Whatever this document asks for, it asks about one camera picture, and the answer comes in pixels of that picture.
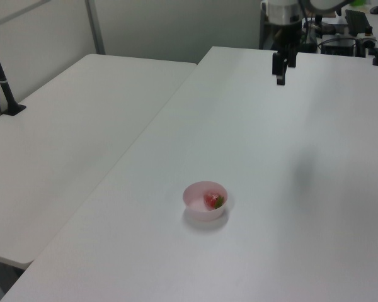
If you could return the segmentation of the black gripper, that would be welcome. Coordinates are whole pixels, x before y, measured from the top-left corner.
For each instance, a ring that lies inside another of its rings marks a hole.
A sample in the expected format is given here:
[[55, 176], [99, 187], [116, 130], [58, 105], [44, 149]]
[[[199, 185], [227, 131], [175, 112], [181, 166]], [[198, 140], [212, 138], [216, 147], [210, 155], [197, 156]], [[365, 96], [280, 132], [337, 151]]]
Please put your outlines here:
[[277, 85], [285, 85], [285, 60], [281, 53], [288, 53], [287, 66], [296, 67], [297, 52], [303, 35], [302, 24], [275, 25], [273, 27], [272, 74], [276, 76]]

